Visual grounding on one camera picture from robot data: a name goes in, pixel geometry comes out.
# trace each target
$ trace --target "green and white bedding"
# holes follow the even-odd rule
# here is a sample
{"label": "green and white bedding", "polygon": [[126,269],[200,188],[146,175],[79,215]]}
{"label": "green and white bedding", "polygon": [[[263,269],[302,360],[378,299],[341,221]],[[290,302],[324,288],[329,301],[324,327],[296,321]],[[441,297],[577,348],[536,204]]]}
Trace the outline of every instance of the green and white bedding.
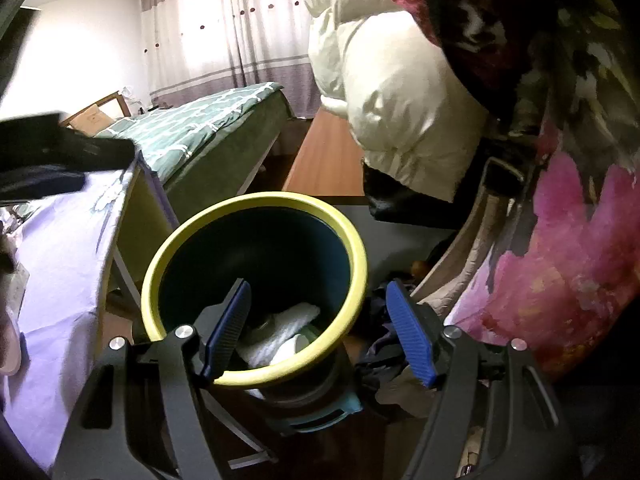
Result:
{"label": "green and white bedding", "polygon": [[165,184],[219,130],[232,125],[281,88],[274,82],[233,88],[178,108],[120,119],[96,136],[133,140]]}

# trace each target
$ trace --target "white curtain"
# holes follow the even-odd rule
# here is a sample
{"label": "white curtain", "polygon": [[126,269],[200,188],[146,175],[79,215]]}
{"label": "white curtain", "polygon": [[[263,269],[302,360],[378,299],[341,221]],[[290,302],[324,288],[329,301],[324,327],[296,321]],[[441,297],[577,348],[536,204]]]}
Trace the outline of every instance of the white curtain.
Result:
{"label": "white curtain", "polygon": [[256,82],[284,85],[294,113],[319,106],[302,0],[141,0],[155,103],[180,105]]}

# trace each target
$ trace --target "wooden headboard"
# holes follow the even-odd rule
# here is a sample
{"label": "wooden headboard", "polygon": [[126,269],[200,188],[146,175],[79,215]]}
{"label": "wooden headboard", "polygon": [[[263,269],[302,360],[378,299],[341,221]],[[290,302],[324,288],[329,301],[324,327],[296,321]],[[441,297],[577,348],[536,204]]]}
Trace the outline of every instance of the wooden headboard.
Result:
{"label": "wooden headboard", "polygon": [[114,99],[120,105],[120,110],[122,110],[122,114],[125,117],[131,117],[131,112],[129,111],[129,107],[127,106],[127,102],[124,100],[124,97],[122,96],[122,94],[120,94],[120,92],[114,92],[113,94],[107,95],[107,97],[103,97],[102,99],[98,99],[95,103],[91,103],[89,106],[85,106],[79,112],[76,112],[75,114],[67,117],[64,121],[60,121],[60,126],[64,126],[64,127],[69,126],[71,121],[73,121],[76,117],[78,117],[78,115],[80,115],[82,112],[84,112],[88,108],[92,107],[93,105],[97,105],[98,108],[99,108],[101,106],[104,106],[107,103],[110,103]]}

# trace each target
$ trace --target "brown fabric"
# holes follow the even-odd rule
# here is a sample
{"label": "brown fabric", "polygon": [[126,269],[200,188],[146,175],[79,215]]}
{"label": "brown fabric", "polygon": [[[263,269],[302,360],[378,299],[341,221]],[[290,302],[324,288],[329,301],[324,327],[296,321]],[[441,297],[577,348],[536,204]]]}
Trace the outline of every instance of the brown fabric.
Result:
{"label": "brown fabric", "polygon": [[103,131],[115,122],[106,113],[100,110],[97,105],[91,105],[72,119],[69,124],[73,129],[84,133],[87,137],[93,137],[98,132]]}

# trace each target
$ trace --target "yellow trash can rim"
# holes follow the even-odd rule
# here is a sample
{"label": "yellow trash can rim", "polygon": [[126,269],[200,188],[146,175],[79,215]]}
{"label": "yellow trash can rim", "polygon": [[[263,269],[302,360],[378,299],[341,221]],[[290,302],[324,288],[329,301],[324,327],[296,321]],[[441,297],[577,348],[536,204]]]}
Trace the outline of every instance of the yellow trash can rim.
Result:
{"label": "yellow trash can rim", "polygon": [[342,241],[349,258],[351,280],[347,297],[334,320],[305,349],[278,364],[254,370],[226,371],[214,384],[256,388],[283,380],[319,361],[337,346],[353,326],[364,299],[367,284],[367,256],[360,235],[351,222],[335,207],[311,196],[285,191],[253,193],[217,203],[193,216],[176,229],[151,260],[142,286],[142,320],[151,341],[166,336],[158,308],[158,292],[164,272],[178,248],[196,231],[214,220],[243,209],[284,206],[304,211],[324,221]]}

